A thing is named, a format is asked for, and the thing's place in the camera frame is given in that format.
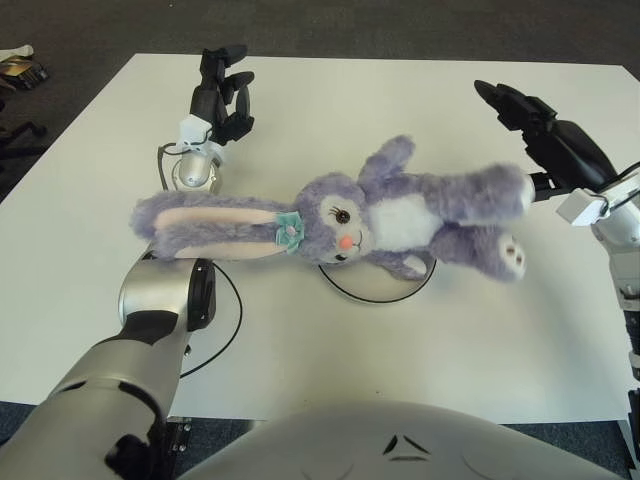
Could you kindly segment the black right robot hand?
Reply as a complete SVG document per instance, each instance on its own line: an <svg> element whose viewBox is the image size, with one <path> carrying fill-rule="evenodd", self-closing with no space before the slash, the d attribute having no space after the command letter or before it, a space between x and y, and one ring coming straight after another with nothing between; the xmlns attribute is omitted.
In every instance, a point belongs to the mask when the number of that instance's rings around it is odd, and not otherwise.
<svg viewBox="0 0 640 480"><path fill-rule="evenodd" d="M576 188L598 193L617 178L614 166L594 140L576 123L559 120L557 112L540 98L483 80L476 80L474 88L506 129L522 133L525 152L542 168L531 175L537 201Z"/></svg>

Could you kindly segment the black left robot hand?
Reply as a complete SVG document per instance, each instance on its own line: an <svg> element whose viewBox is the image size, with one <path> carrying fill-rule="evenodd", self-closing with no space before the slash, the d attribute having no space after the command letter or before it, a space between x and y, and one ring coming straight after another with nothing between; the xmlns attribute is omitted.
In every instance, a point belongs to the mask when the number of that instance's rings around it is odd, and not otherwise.
<svg viewBox="0 0 640 480"><path fill-rule="evenodd" d="M211 125L207 139L221 146L240 140L254 125L248 88L254 73L226 75L226 69L243 60L247 53L246 45L236 44L204 49L201 54L201 82L193 91L190 114Z"/></svg>

